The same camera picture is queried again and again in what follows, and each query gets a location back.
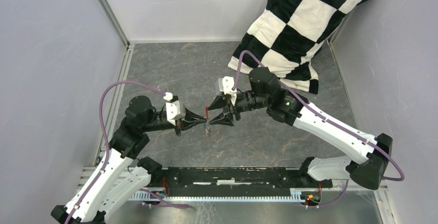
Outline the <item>red key tag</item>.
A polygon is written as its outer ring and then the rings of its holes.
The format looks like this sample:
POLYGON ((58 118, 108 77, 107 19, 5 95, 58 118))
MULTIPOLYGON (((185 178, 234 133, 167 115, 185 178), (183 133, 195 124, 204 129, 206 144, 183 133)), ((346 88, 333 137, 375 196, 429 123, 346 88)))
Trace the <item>red key tag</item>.
POLYGON ((208 106, 205 106, 205 119, 206 119, 206 120, 209 120, 208 106))

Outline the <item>metal key holder plate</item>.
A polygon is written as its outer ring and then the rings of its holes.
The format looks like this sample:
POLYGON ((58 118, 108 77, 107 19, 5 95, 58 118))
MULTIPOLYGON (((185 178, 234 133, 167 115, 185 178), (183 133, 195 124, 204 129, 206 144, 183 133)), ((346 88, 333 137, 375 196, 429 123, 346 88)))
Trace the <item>metal key holder plate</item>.
POLYGON ((211 136, 211 127, 208 123, 204 123, 204 130, 205 130, 205 136, 210 137, 211 136))

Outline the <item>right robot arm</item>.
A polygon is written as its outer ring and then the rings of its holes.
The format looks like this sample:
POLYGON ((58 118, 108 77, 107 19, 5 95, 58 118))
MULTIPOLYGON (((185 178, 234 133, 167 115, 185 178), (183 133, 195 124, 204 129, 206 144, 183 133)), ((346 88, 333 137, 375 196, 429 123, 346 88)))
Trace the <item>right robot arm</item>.
POLYGON ((318 181, 352 180, 359 186, 377 190, 389 164, 393 139, 359 131, 319 109, 299 94, 282 88, 277 77, 267 68, 256 68, 248 76, 251 89, 233 90, 233 77, 219 78, 220 91, 208 110, 222 109, 210 125, 233 126, 241 113, 265 108, 279 123, 307 131, 344 153, 340 157, 308 157, 298 173, 299 182, 311 187, 318 181))

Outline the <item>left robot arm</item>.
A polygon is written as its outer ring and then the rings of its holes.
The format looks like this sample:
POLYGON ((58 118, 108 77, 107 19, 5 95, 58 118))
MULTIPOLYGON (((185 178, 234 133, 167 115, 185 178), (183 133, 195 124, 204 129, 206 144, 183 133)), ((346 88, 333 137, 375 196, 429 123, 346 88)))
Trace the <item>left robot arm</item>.
POLYGON ((154 187, 162 181, 162 166, 144 157, 124 180, 115 183, 150 141, 148 132, 174 130, 179 136, 182 131, 206 121, 206 117, 188 110, 177 98, 157 111, 148 97, 134 97, 98 167, 67 204, 53 208, 51 216, 58 223, 107 223, 142 187, 154 187))

